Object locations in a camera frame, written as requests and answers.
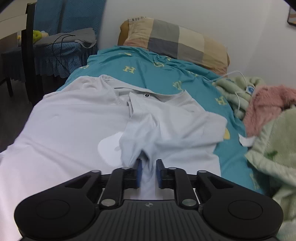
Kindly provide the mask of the white polo shirt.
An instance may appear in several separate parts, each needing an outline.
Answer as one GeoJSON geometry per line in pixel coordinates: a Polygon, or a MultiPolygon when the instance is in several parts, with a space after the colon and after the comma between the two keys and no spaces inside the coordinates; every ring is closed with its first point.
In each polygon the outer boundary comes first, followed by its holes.
{"type": "Polygon", "coordinates": [[[214,150],[226,125],[186,91],[162,95],[107,75],[77,78],[44,96],[1,153],[1,240],[20,239],[14,210],[22,200],[94,169],[109,174],[141,159],[140,189],[126,194],[133,199],[172,198],[157,187],[158,159],[220,175],[214,150]]]}

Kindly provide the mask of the green cartoon fleece blanket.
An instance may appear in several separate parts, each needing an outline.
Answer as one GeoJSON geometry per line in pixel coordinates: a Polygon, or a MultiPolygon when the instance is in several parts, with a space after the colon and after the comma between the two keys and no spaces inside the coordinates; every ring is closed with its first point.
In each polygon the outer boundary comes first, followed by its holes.
{"type": "MultiPolygon", "coordinates": [[[[232,78],[218,77],[211,83],[242,122],[255,90],[267,85],[262,78],[240,74],[232,78]]],[[[227,132],[226,126],[223,141],[229,137],[227,132]]],[[[264,195],[270,196],[283,210],[283,223],[277,238],[295,240],[295,105],[266,123],[259,135],[239,136],[239,142],[248,149],[247,161],[269,178],[269,192],[264,195]]]]}

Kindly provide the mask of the teal patterned bed sheet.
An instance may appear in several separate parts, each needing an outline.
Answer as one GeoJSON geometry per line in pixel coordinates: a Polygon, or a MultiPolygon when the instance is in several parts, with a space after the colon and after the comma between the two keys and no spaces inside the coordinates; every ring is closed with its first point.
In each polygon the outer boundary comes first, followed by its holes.
{"type": "Polygon", "coordinates": [[[87,63],[74,70],[60,90],[80,76],[105,74],[131,85],[160,94],[187,91],[206,111],[225,117],[229,137],[220,143],[222,177],[261,194],[269,192],[269,178],[246,159],[248,149],[239,142],[245,136],[243,122],[234,116],[230,103],[211,83],[218,75],[191,62],[173,59],[140,47],[115,46],[99,50],[87,63]]]}

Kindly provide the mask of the pink fluffy blanket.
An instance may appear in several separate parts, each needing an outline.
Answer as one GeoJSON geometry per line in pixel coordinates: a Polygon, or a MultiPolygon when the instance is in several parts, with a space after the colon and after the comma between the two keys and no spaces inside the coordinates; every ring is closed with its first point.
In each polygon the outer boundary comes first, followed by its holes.
{"type": "Polygon", "coordinates": [[[255,90],[243,123],[248,137],[259,135],[263,126],[277,118],[281,112],[295,105],[295,89],[262,85],[255,90]]]}

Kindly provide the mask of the plaid checkered pillow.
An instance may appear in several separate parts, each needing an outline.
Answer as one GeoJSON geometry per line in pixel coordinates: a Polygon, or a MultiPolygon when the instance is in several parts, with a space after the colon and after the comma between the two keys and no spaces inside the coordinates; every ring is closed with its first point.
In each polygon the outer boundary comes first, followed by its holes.
{"type": "Polygon", "coordinates": [[[176,24],[143,16],[122,23],[117,44],[188,61],[218,75],[226,74],[230,64],[227,48],[216,40],[176,24]]]}

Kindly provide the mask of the blue covered chair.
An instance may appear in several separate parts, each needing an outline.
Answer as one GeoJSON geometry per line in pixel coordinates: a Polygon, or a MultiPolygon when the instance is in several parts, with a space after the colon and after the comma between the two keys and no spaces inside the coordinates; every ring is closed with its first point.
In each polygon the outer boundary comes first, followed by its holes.
{"type": "MultiPolygon", "coordinates": [[[[34,30],[51,36],[93,28],[97,40],[105,4],[105,1],[37,1],[34,30]]],[[[88,57],[97,53],[98,44],[88,49],[76,42],[34,45],[34,51],[37,75],[67,78],[87,64],[88,57]]]]}

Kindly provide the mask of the grey cloth on chair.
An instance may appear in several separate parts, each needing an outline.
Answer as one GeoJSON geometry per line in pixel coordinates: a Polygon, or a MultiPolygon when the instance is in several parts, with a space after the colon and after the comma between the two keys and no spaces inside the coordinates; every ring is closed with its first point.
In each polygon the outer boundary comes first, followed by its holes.
{"type": "Polygon", "coordinates": [[[93,28],[84,28],[69,33],[58,33],[38,40],[35,46],[48,46],[57,43],[76,42],[84,48],[91,48],[96,45],[96,35],[93,28]]]}

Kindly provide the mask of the yellow green plush toy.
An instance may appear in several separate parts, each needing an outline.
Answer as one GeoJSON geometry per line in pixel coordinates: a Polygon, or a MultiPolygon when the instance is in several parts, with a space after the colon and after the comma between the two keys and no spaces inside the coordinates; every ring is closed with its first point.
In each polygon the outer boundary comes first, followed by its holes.
{"type": "MultiPolygon", "coordinates": [[[[45,31],[33,30],[33,44],[36,44],[36,42],[48,36],[49,34],[45,31]]],[[[17,35],[16,43],[18,46],[22,44],[22,35],[17,35]]]]}

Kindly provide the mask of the white desk with black legs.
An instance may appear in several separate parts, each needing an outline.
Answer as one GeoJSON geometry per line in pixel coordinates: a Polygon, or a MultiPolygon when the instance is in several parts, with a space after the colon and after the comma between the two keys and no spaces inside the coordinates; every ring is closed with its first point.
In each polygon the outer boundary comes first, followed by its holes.
{"type": "Polygon", "coordinates": [[[43,83],[36,75],[33,27],[36,1],[1,1],[1,39],[22,33],[21,53],[27,97],[35,106],[44,95],[43,83]]]}

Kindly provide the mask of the framed leaf picture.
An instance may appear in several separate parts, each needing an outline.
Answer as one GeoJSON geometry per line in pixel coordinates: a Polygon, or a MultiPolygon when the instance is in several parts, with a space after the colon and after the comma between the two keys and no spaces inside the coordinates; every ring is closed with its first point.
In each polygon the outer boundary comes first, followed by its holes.
{"type": "Polygon", "coordinates": [[[287,23],[289,25],[296,26],[296,11],[292,7],[290,7],[288,13],[287,23]]]}

